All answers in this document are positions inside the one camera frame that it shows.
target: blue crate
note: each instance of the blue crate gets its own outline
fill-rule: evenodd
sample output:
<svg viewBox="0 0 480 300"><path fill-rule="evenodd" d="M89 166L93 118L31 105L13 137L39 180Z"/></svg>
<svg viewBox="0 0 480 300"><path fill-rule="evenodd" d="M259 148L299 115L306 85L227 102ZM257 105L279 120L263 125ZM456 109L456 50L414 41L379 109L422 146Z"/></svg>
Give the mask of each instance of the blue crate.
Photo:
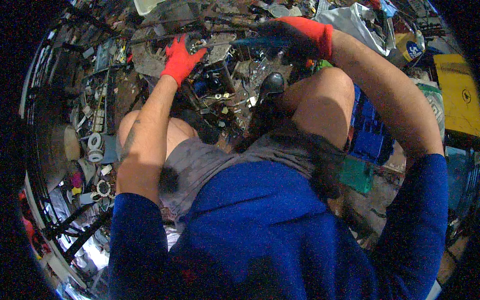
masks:
<svg viewBox="0 0 480 300"><path fill-rule="evenodd" d="M348 154L381 166L393 153L395 139L367 96L356 84L354 87L355 103L350 122L354 131Z"/></svg>

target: blue sleeve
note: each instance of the blue sleeve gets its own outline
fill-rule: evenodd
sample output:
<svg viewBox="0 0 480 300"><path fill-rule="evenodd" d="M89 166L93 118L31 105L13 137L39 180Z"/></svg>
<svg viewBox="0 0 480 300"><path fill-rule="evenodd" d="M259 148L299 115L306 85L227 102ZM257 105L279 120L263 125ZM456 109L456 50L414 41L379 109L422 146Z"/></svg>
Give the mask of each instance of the blue sleeve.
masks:
<svg viewBox="0 0 480 300"><path fill-rule="evenodd" d="M444 252L448 186L445 158L419 159L387 208L387 223L373 252L381 299L425 299Z"/></svg>
<svg viewBox="0 0 480 300"><path fill-rule="evenodd" d="M167 255L158 206L137 194L117 195L108 262L110 299L156 299L162 292Z"/></svg>

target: gray shorts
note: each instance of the gray shorts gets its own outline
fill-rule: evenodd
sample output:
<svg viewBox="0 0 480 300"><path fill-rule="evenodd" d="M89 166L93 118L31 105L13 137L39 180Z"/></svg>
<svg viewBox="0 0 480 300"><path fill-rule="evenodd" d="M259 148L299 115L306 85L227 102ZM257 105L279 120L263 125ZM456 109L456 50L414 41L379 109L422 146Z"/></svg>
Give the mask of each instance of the gray shorts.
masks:
<svg viewBox="0 0 480 300"><path fill-rule="evenodd" d="M301 131L291 120L263 135L241 154L227 154L199 138L181 142L168 156L159 183L160 199L178 220L190 210L200 189L235 164L274 161L306 177L317 194L337 198L337 177L345 153L325 138Z"/></svg>

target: plastic bag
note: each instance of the plastic bag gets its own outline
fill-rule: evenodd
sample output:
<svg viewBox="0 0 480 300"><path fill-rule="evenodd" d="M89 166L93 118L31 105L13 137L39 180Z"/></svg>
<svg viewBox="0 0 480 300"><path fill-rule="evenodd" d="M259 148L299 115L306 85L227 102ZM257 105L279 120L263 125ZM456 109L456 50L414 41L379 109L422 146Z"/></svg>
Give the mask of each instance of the plastic bag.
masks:
<svg viewBox="0 0 480 300"><path fill-rule="evenodd" d="M334 29L348 33L378 54L388 56L390 50L384 50L382 45L375 42L365 22L360 18L363 13L368 11L370 11L369 8L354 3L350 7L320 12L312 20L323 24L331 24Z"/></svg>

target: red glove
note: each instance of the red glove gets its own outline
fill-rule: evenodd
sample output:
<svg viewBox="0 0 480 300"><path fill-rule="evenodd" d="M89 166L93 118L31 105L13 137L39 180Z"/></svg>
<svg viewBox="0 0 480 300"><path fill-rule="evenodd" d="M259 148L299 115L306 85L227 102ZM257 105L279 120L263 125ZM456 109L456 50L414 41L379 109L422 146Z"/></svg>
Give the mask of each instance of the red glove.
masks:
<svg viewBox="0 0 480 300"><path fill-rule="evenodd" d="M207 51L206 48L202 48L195 54L190 55L185 47L185 37L185 34L182 35L180 41L178 41L178 37L174 38L172 46L166 48L168 61L165 65L165 69L160 74L160 76L172 76L179 87L181 82L187 78L195 67L195 64L200 61Z"/></svg>
<svg viewBox="0 0 480 300"><path fill-rule="evenodd" d="M291 42L287 59L329 59L332 56L333 27L301 17L281 17L258 27L261 35Z"/></svg>
<svg viewBox="0 0 480 300"><path fill-rule="evenodd" d="M321 58L329 59L332 56L333 26L301 17L282 17L274 19L292 25L298 31L313 40L320 51Z"/></svg>

